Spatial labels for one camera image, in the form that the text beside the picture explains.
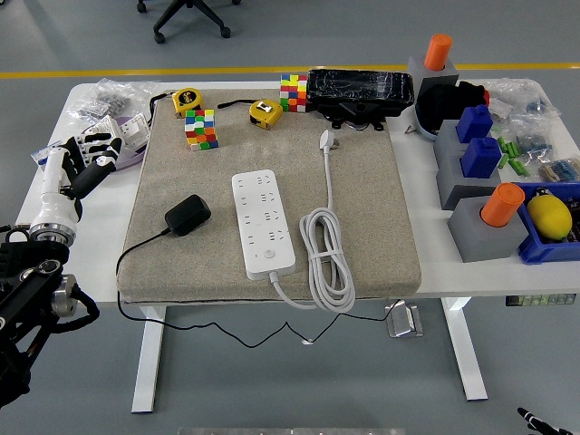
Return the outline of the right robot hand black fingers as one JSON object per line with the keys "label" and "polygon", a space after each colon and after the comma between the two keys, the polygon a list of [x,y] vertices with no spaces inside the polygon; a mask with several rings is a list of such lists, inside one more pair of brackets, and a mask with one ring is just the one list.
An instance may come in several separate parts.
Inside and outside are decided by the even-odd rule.
{"label": "right robot hand black fingers", "polygon": [[527,422],[527,426],[542,435],[573,435],[573,432],[564,428],[555,428],[547,422],[539,419],[532,412],[517,408],[518,414]]}

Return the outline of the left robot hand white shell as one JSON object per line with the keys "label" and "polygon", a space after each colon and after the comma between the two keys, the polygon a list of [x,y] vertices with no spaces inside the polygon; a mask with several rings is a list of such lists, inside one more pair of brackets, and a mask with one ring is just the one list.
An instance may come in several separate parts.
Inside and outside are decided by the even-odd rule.
{"label": "left robot hand white shell", "polygon": [[100,132],[72,136],[51,148],[43,169],[41,208],[31,232],[75,232],[82,216],[80,201],[116,170],[121,146],[121,138]]}

